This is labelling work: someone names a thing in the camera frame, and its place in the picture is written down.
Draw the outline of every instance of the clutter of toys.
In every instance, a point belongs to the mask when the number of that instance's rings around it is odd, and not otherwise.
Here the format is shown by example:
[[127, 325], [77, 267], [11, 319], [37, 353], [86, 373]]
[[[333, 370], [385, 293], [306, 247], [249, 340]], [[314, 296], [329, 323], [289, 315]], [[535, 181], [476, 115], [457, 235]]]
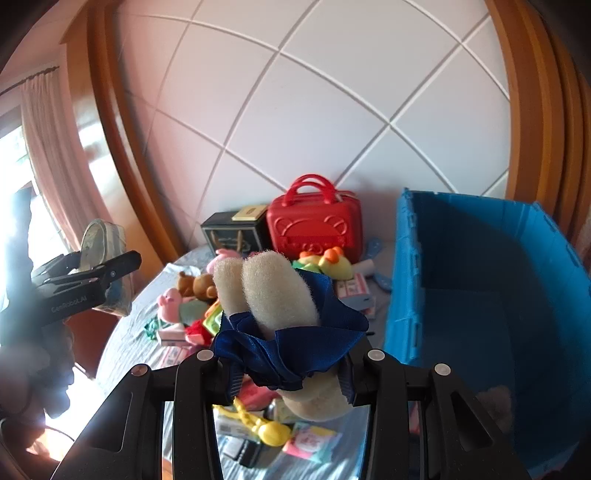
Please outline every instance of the clutter of toys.
[[[302, 187], [315, 191], [300, 193]], [[279, 252], [291, 261], [293, 269], [329, 277], [334, 296], [368, 320], [375, 317], [375, 298], [366, 277], [375, 276], [384, 289], [391, 285], [389, 279], [375, 272], [373, 257], [381, 248], [380, 242], [372, 239], [363, 244], [359, 200], [352, 192], [336, 190], [318, 175], [298, 178], [285, 195], [268, 206], [215, 213], [202, 229], [215, 254], [206, 273], [180, 273], [176, 288], [159, 296], [157, 316], [145, 326], [145, 333], [162, 346], [184, 349], [183, 353], [172, 349], [163, 367], [179, 363], [195, 349], [210, 346], [220, 332], [224, 311], [213, 274], [228, 258], [247, 259], [266, 250]], [[289, 455], [327, 462], [341, 437], [340, 433], [304, 422], [281, 395], [257, 386], [248, 375], [233, 408], [215, 406], [214, 416], [216, 431], [228, 437], [221, 453], [244, 466], [254, 466], [265, 447], [282, 447]]]

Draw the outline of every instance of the blue plastic storage bin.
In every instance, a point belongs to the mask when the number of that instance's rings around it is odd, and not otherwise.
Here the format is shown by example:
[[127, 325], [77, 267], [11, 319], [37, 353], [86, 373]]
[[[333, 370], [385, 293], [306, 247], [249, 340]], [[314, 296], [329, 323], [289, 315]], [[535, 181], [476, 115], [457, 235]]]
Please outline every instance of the blue plastic storage bin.
[[385, 350], [506, 385], [526, 467], [563, 460], [591, 426], [591, 284], [540, 206], [406, 190], [392, 283]]

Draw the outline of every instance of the yellow duck toy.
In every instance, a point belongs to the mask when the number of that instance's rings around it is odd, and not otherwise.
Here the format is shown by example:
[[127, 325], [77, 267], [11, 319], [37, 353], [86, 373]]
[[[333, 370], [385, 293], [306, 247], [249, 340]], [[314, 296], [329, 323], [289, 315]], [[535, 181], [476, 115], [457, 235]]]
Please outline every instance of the yellow duck toy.
[[322, 257], [312, 252], [302, 252], [298, 262], [304, 264], [304, 270], [323, 273], [333, 280], [353, 278], [353, 267], [341, 247], [329, 248]]

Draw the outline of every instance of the screw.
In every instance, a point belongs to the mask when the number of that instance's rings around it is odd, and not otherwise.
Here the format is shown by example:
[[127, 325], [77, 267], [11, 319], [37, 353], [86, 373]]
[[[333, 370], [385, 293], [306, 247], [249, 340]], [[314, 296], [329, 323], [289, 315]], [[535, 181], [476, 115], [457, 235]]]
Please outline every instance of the screw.
[[375, 348], [368, 352], [368, 357], [370, 360], [373, 360], [374, 362], [381, 362], [384, 358], [386, 358], [386, 355], [384, 355], [384, 352], [382, 352], [381, 350]]
[[145, 365], [145, 364], [136, 365], [135, 367], [133, 367], [131, 369], [131, 374], [134, 377], [141, 377], [141, 376], [145, 375], [146, 373], [148, 373], [148, 365]]
[[207, 362], [213, 358], [213, 352], [211, 350], [205, 349], [201, 350], [197, 353], [197, 360], [201, 360], [202, 362]]
[[437, 364], [435, 365], [435, 372], [441, 375], [442, 377], [448, 376], [452, 373], [452, 369], [449, 368], [449, 365], [446, 364]]

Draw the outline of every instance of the yellow plastic toy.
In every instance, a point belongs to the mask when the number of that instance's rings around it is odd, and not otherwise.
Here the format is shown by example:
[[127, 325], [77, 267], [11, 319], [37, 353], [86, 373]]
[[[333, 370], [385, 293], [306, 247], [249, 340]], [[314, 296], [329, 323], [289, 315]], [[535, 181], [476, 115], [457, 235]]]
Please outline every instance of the yellow plastic toy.
[[333, 280], [351, 280], [353, 278], [353, 267], [341, 247], [329, 248], [322, 257], [314, 255], [312, 252], [302, 252], [296, 262], [303, 265], [299, 267], [302, 270], [323, 273]]
[[345, 257], [340, 247], [329, 248], [318, 262], [318, 266], [324, 275], [333, 280], [351, 280], [353, 278], [353, 267]]
[[220, 414], [231, 419], [240, 420], [253, 433], [257, 434], [261, 441], [270, 447], [281, 447], [291, 438], [291, 429], [277, 421], [262, 419], [248, 412], [238, 397], [234, 398], [236, 411], [229, 411], [220, 405], [214, 405]]

